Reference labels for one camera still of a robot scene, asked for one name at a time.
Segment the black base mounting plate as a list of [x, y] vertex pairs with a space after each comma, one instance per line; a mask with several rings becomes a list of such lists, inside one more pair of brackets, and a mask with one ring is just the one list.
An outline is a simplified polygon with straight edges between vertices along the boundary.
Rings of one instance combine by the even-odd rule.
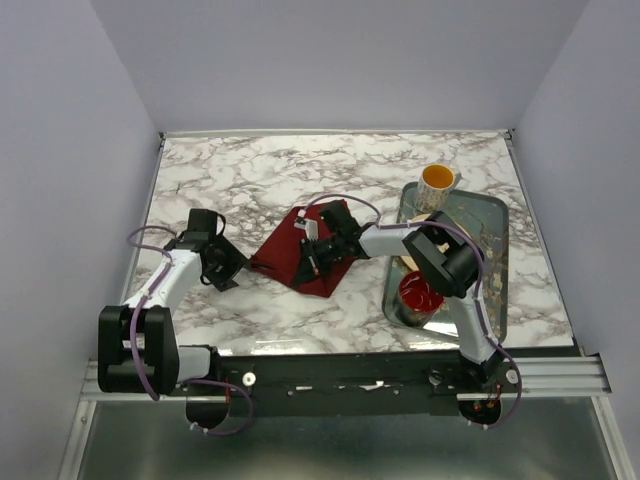
[[337, 355], [214, 355], [182, 396], [224, 395], [258, 417], [428, 413], [496, 415], [521, 384], [503, 356], [475, 366], [457, 351]]

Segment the beige bird pattern plate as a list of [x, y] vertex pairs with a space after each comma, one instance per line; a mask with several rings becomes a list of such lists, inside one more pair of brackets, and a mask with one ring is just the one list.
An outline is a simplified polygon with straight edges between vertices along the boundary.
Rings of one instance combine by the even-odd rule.
[[[420, 215], [417, 215], [417, 216], [414, 216], [413, 218], [411, 218], [410, 219], [410, 223], [416, 223], [416, 222], [424, 221], [428, 217], [429, 217], [428, 214], [420, 214]], [[470, 233], [464, 227], [462, 227], [460, 224], [458, 224], [457, 222], [455, 222], [455, 227], [459, 231], [461, 231], [462, 233], [467, 235], [468, 237], [471, 237]], [[449, 244], [448, 243], [438, 244], [437, 248], [441, 253], [446, 253], [447, 250], [449, 249]], [[401, 256], [400, 259], [402, 260], [402, 262], [406, 265], [406, 267], [410, 271], [418, 271], [419, 270], [419, 267], [418, 267], [417, 263], [413, 260], [413, 258], [411, 256]]]

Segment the white floral mug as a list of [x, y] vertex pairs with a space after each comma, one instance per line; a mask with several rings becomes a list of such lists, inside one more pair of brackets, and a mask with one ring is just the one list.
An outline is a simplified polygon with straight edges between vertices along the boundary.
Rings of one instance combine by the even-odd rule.
[[427, 213], [439, 210], [462, 178], [457, 169], [443, 164], [426, 166], [417, 182], [414, 206]]

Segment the aluminium frame rail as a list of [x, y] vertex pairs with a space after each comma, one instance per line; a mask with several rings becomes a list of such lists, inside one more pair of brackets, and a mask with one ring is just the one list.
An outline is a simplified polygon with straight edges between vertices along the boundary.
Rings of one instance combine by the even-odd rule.
[[602, 361], [577, 356], [570, 350], [512, 352], [495, 380], [484, 387], [467, 386], [455, 351], [388, 354], [292, 355], [224, 357], [215, 366], [221, 379], [244, 387], [254, 395], [270, 389], [297, 392], [373, 392], [422, 387], [428, 394], [456, 395], [461, 400], [480, 398], [501, 386], [506, 398], [598, 397], [611, 393]]

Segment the teal floral serving tray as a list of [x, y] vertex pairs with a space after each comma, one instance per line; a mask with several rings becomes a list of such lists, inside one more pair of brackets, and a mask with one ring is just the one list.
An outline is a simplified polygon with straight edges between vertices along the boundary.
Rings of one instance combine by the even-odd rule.
[[[407, 183], [400, 195], [396, 221], [404, 223], [419, 216], [414, 206], [417, 182]], [[504, 341], [508, 319], [508, 273], [509, 273], [509, 209], [496, 197], [453, 190], [442, 210], [468, 233], [485, 256], [483, 298], [494, 335]], [[388, 321], [399, 327], [407, 327], [396, 315], [396, 293], [409, 267], [400, 259], [392, 257], [387, 266], [382, 311]], [[433, 332], [436, 338], [457, 340], [457, 329], [444, 303], [433, 317], [422, 327]]]

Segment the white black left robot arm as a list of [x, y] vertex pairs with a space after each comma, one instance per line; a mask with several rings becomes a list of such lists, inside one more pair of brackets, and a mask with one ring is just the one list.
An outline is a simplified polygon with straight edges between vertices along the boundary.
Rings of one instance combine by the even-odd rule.
[[107, 393], [145, 393], [157, 401], [184, 383], [201, 395], [222, 380], [209, 345], [180, 346], [173, 314], [193, 286], [220, 292], [237, 286], [234, 277], [248, 259], [224, 236], [188, 234], [165, 247], [128, 243], [162, 256], [157, 269], [124, 304], [106, 306], [98, 320], [98, 385]]

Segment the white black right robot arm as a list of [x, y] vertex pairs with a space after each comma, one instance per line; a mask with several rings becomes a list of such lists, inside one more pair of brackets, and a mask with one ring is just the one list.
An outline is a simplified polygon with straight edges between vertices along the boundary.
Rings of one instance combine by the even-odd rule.
[[484, 255], [446, 213], [394, 225], [359, 224], [339, 202], [320, 212], [329, 236], [319, 238], [319, 225], [302, 210], [291, 225], [304, 232], [299, 242], [300, 260], [293, 284], [307, 284], [329, 272], [342, 259], [409, 256], [422, 278], [444, 297], [452, 310], [460, 351], [460, 379], [469, 390], [480, 392], [496, 380], [505, 359], [490, 330], [482, 295]]

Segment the red and black cup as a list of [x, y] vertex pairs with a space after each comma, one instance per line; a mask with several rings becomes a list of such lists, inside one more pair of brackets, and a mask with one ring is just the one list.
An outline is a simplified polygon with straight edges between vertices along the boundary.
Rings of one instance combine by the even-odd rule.
[[396, 311], [402, 323], [421, 328], [428, 323], [444, 303], [419, 271], [406, 274], [396, 291]]

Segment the dark red cloth napkin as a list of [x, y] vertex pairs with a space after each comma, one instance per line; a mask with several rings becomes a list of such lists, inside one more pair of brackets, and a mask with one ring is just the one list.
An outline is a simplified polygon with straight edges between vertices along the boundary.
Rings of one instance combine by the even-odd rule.
[[329, 298], [346, 275], [354, 258], [332, 262], [327, 273], [319, 277], [312, 274], [309, 282], [296, 284], [294, 276], [302, 259], [300, 241], [305, 232], [294, 226], [303, 206], [293, 207], [267, 240], [250, 257], [250, 270], [265, 275], [282, 285], [305, 295]]

